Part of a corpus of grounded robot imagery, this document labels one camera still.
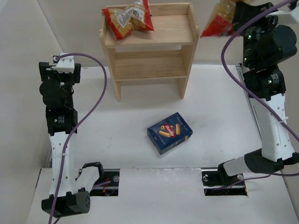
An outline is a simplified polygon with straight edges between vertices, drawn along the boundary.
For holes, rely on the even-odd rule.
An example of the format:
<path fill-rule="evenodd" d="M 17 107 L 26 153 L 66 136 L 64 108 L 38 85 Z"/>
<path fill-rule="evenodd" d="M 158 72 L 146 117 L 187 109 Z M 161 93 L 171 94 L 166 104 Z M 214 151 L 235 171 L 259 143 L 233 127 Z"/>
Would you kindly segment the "red pasta bag white labels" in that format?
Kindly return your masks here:
<path fill-rule="evenodd" d="M 116 40 L 124 39 L 134 30 L 154 31 L 147 0 L 138 0 L 124 9 L 103 8 L 102 12 Z"/>

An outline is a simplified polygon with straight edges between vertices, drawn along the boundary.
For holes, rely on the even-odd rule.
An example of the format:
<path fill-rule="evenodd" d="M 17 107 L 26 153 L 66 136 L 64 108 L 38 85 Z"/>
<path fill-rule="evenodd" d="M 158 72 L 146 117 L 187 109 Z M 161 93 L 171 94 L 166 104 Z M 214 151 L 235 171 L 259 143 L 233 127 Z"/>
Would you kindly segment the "red pasta bag black logo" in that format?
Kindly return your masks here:
<path fill-rule="evenodd" d="M 234 33 L 232 20 L 235 8 L 236 0 L 220 0 L 215 5 L 200 37 L 232 35 Z"/>

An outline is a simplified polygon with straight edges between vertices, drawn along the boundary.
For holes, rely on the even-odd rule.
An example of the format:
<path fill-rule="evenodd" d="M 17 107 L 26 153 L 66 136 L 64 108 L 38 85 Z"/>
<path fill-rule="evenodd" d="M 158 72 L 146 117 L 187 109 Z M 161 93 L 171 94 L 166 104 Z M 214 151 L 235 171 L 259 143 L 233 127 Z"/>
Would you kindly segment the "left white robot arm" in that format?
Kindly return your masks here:
<path fill-rule="evenodd" d="M 100 162 L 86 163 L 75 169 L 70 137 L 76 134 L 78 112 L 73 104 L 73 86 L 80 82 L 81 65 L 69 67 L 47 62 L 39 63 L 39 91 L 46 105 L 46 121 L 52 150 L 52 179 L 49 196 L 41 202 L 50 218 L 60 219 L 90 210 L 90 192 L 94 184 L 104 179 Z"/>

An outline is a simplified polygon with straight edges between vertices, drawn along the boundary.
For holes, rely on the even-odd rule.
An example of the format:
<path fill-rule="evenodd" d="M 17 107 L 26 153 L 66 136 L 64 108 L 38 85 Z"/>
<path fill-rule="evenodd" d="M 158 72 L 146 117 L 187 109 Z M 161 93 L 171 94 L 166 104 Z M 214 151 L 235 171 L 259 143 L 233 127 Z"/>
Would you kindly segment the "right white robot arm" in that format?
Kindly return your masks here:
<path fill-rule="evenodd" d="M 291 24 L 299 21 L 299 3 L 285 0 L 253 6 L 236 3 L 233 17 L 235 36 L 243 37 L 242 87 L 256 115 L 262 146 L 242 157 L 221 163 L 210 181 L 222 188 L 243 173 L 277 175 L 286 165 L 299 162 L 285 114 L 285 79 L 278 64 L 297 53 L 297 37 Z"/>

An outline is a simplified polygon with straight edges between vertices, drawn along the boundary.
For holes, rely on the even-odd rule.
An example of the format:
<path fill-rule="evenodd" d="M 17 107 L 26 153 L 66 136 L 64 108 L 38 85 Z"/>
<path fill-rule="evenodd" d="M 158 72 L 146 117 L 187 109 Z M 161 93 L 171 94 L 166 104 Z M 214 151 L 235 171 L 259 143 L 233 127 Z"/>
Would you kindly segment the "blue Barilla pasta box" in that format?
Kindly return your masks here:
<path fill-rule="evenodd" d="M 160 155 L 188 140 L 193 130 L 178 113 L 147 128 L 147 135 Z"/>

